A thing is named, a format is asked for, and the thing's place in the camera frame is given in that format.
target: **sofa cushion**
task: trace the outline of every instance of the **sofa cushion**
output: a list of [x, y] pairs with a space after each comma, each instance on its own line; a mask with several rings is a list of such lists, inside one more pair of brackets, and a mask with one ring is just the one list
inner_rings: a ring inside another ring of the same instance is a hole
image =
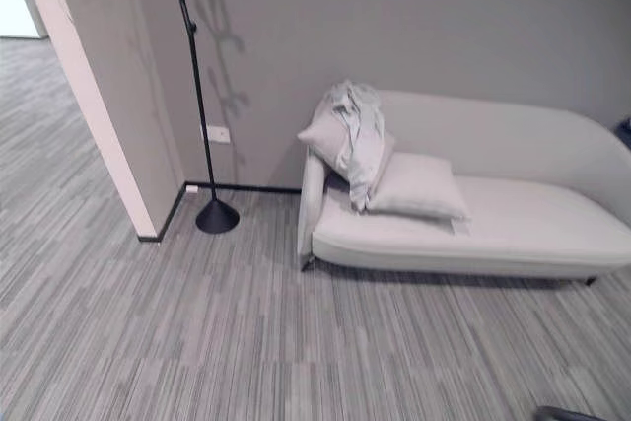
[[583, 276], [631, 263], [631, 229], [570, 189], [457, 176], [471, 221], [359, 215], [327, 185], [314, 254], [352, 266], [481, 274]]
[[442, 219], [469, 219], [452, 165], [442, 158], [396, 152], [371, 194], [370, 211]]

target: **lamp pole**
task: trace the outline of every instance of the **lamp pole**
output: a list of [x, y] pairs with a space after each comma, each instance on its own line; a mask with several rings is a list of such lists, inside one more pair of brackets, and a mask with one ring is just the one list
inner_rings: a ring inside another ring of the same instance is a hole
[[195, 93], [197, 94], [197, 106], [199, 108], [199, 121], [201, 123], [201, 133], [204, 138], [204, 151], [206, 152], [206, 165], [208, 167], [208, 177], [210, 179], [211, 199], [197, 215], [195, 223], [199, 230], [208, 234], [222, 234], [228, 232], [239, 222], [239, 213], [231, 206], [217, 198], [215, 186], [215, 176], [213, 174], [213, 164], [210, 156], [210, 144], [208, 143], [208, 131], [206, 130], [206, 113], [204, 111], [204, 101], [201, 93], [201, 82], [199, 80], [199, 65], [197, 64], [197, 47], [195, 45], [195, 33], [197, 25], [190, 20], [186, 0], [179, 0], [179, 7], [184, 18], [184, 26], [188, 35], [188, 46], [190, 48], [190, 60], [193, 68], [193, 79], [195, 82]]

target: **gray carpet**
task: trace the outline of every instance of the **gray carpet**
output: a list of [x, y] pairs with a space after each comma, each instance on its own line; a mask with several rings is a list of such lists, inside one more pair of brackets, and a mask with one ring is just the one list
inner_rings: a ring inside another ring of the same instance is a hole
[[186, 195], [139, 244], [46, 41], [0, 42], [5, 420], [631, 419], [631, 271], [577, 283], [294, 257], [297, 196]]

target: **sofa armrest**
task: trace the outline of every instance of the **sofa armrest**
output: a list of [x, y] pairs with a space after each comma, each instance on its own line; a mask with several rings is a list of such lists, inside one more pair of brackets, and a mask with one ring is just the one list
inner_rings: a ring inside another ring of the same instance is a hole
[[303, 189], [298, 214], [298, 256], [306, 257], [312, 252], [312, 232], [316, 228], [322, 211], [324, 181], [330, 169], [314, 152], [307, 150]]
[[631, 151], [612, 134], [598, 138], [583, 150], [582, 160], [562, 184], [597, 202], [631, 228]]

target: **lamp base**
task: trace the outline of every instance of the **lamp base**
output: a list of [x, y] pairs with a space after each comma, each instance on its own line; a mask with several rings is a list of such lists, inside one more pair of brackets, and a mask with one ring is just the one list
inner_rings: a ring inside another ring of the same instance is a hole
[[239, 213], [219, 199], [211, 199], [195, 219], [197, 228], [206, 234], [223, 234], [239, 223]]

